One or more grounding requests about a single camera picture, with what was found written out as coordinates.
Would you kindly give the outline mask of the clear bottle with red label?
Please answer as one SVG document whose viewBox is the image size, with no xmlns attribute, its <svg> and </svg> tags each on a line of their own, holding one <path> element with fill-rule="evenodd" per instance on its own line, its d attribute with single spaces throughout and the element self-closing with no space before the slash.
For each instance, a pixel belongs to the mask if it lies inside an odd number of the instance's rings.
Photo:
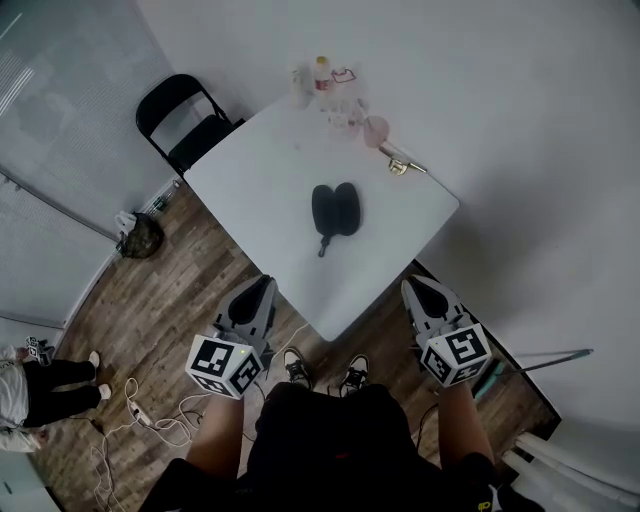
<svg viewBox="0 0 640 512">
<path fill-rule="evenodd" d="M 333 84 L 332 69 L 327 57 L 316 58 L 313 80 L 316 104 L 321 112 L 327 112 Z"/>
</svg>

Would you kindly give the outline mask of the pink cup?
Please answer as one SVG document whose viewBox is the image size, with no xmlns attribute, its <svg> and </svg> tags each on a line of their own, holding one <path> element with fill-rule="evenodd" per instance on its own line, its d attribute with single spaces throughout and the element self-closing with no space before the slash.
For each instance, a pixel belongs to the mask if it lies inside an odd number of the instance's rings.
<svg viewBox="0 0 640 512">
<path fill-rule="evenodd" d="M 380 116 L 368 116 L 363 121 L 363 140 L 369 148 L 382 146 L 390 132 L 389 123 Z"/>
</svg>

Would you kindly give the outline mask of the small clear jar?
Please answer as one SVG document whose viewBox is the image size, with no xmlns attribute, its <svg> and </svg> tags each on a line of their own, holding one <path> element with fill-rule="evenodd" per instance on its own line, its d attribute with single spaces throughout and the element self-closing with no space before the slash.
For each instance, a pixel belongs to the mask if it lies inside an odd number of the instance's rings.
<svg viewBox="0 0 640 512">
<path fill-rule="evenodd" d="M 361 117 L 356 113 L 330 112 L 328 116 L 329 137 L 335 141 L 353 141 L 361 129 Z"/>
</svg>

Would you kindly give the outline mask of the white pipes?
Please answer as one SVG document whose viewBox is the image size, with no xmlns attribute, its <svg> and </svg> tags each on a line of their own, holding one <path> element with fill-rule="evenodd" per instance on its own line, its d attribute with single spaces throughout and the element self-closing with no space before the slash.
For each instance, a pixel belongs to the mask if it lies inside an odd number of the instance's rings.
<svg viewBox="0 0 640 512">
<path fill-rule="evenodd" d="M 524 432 L 502 461 L 553 504 L 552 512 L 640 512 L 640 480 L 592 465 Z"/>
</svg>

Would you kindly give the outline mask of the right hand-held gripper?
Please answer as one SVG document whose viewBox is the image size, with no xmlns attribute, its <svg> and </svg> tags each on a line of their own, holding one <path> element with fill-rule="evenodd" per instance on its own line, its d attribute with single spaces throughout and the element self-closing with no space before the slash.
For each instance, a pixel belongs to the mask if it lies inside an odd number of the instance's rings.
<svg viewBox="0 0 640 512">
<path fill-rule="evenodd" d="M 401 293 L 418 334 L 421 365 L 442 387 L 478 376 L 492 356 L 480 323 L 435 336 L 436 325 L 444 325 L 464 313 L 459 297 L 438 281 L 417 274 L 402 281 Z"/>
</svg>

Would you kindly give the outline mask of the person's shoe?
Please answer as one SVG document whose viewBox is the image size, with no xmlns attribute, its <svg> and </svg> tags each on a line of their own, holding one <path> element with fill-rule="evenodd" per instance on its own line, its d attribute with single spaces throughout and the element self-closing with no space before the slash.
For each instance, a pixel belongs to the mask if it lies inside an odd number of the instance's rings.
<svg viewBox="0 0 640 512">
<path fill-rule="evenodd" d="M 291 347 L 284 351 L 284 369 L 291 384 L 298 385 L 306 390 L 313 389 L 310 373 L 302 355 L 296 348 Z"/>
<path fill-rule="evenodd" d="M 360 390 L 366 384 L 368 373 L 368 358 L 363 354 L 355 356 L 339 386 L 339 396 L 344 398 Z"/>
</svg>

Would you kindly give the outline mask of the person's right shoe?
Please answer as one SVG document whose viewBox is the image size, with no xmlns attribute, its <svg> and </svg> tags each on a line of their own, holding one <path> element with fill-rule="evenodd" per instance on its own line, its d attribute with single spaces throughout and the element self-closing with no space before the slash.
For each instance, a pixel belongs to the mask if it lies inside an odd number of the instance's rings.
<svg viewBox="0 0 640 512">
<path fill-rule="evenodd" d="M 368 373 L 368 358 L 363 354 L 355 356 L 339 386 L 339 396 L 344 398 L 360 390 L 366 384 Z"/>
</svg>

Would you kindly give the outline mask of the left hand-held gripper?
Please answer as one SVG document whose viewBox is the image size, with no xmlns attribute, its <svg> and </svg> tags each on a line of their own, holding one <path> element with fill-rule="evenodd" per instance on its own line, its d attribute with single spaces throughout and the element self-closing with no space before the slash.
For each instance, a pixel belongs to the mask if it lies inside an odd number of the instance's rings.
<svg viewBox="0 0 640 512">
<path fill-rule="evenodd" d="M 194 337 L 186 373 L 203 390 L 241 399 L 273 358 L 269 346 L 277 284 L 262 274 L 242 282 L 220 301 L 215 324 Z"/>
</svg>

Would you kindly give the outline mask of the clear container with red rim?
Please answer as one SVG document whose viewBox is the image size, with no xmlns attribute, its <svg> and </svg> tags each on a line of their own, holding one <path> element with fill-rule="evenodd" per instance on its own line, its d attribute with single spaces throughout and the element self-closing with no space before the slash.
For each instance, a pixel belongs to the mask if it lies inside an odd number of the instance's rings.
<svg viewBox="0 0 640 512">
<path fill-rule="evenodd" d="M 369 100 L 365 81 L 349 67 L 331 71 L 332 101 L 339 112 L 364 118 L 369 112 Z"/>
</svg>

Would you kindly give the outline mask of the gold metal clip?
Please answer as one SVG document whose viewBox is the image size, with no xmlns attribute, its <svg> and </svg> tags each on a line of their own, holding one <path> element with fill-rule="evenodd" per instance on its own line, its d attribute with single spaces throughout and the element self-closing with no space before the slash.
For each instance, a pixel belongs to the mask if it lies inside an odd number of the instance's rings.
<svg viewBox="0 0 640 512">
<path fill-rule="evenodd" d="M 389 164 L 388 164 L 389 171 L 396 176 L 402 176 L 408 170 L 418 171 L 423 174 L 428 173 L 428 171 L 423 167 L 407 159 L 402 159 L 399 154 L 394 153 L 384 145 L 381 145 L 379 147 L 379 151 L 389 158 Z"/>
</svg>

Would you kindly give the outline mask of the person's left forearm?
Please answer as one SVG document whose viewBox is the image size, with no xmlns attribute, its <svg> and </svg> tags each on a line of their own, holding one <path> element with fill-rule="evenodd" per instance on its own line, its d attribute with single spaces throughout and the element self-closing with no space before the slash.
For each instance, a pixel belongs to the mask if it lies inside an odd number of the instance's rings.
<svg viewBox="0 0 640 512">
<path fill-rule="evenodd" d="M 240 464 L 243 426 L 244 400 L 212 395 L 185 460 L 213 477 L 235 480 Z"/>
</svg>

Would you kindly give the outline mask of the black folding chair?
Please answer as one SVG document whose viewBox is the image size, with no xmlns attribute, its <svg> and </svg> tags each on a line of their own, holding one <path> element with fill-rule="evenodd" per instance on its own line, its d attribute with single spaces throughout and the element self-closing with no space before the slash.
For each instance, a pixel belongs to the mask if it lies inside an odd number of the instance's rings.
<svg viewBox="0 0 640 512">
<path fill-rule="evenodd" d="M 154 141 L 153 133 L 175 109 L 199 94 L 209 101 L 213 113 L 200 121 L 166 153 Z M 135 121 L 141 135 L 180 178 L 183 178 L 185 173 L 213 147 L 244 123 L 243 120 L 232 123 L 200 81 L 188 74 L 169 76 L 151 90 L 139 103 Z"/>
</svg>

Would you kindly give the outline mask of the person's right forearm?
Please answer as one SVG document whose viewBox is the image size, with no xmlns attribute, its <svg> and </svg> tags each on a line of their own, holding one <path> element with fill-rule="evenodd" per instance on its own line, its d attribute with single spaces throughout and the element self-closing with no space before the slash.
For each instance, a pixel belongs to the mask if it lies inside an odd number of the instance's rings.
<svg viewBox="0 0 640 512">
<path fill-rule="evenodd" d="M 453 468 L 472 454 L 495 463 L 488 435 L 467 382 L 444 388 L 439 393 L 438 437 L 443 469 Z"/>
</svg>

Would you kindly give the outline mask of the person's black clothing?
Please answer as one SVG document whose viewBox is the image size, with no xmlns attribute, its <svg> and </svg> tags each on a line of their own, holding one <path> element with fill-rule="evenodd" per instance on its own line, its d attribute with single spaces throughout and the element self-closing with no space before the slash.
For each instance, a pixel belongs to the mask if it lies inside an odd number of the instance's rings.
<svg viewBox="0 0 640 512">
<path fill-rule="evenodd" d="M 331 397 L 288 382 L 267 396 L 247 470 L 172 460 L 139 512 L 545 512 L 472 452 L 445 469 L 421 457 L 388 390 Z"/>
</svg>

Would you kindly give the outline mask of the person's left shoe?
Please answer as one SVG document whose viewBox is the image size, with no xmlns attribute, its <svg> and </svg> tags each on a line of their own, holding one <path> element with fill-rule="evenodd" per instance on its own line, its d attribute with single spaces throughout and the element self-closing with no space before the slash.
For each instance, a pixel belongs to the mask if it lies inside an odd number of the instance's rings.
<svg viewBox="0 0 640 512">
<path fill-rule="evenodd" d="M 296 348 L 291 347 L 284 351 L 284 369 L 291 384 L 298 385 L 306 390 L 313 389 L 310 373 L 302 355 Z"/>
</svg>

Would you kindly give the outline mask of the black glasses case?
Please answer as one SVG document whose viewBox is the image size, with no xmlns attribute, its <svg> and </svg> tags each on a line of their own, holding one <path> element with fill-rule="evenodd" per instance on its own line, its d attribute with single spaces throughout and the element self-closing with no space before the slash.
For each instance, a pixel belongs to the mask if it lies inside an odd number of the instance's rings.
<svg viewBox="0 0 640 512">
<path fill-rule="evenodd" d="M 318 185 L 312 192 L 312 216 L 316 231 L 321 235 L 318 256 L 325 255 L 326 248 L 335 236 L 354 235 L 361 224 L 361 205 L 356 187 L 349 182 L 335 189 Z"/>
</svg>

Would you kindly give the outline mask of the white plastic bottle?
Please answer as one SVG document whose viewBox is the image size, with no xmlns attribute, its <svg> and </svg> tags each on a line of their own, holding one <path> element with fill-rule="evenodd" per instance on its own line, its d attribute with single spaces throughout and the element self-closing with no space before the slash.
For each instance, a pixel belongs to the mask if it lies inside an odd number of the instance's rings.
<svg viewBox="0 0 640 512">
<path fill-rule="evenodd" d="M 306 109 L 311 102 L 310 71 L 306 64 L 294 64 L 289 73 L 290 95 L 296 109 Z"/>
</svg>

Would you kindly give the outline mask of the dark rubbish bag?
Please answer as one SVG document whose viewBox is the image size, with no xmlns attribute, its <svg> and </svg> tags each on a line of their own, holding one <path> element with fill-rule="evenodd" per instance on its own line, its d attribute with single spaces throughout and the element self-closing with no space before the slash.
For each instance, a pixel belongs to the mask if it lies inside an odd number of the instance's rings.
<svg viewBox="0 0 640 512">
<path fill-rule="evenodd" d="M 116 248 L 124 258 L 147 259 L 160 249 L 164 241 L 164 232 L 146 213 L 134 212 L 133 216 L 133 229 L 128 234 L 121 235 Z"/>
</svg>

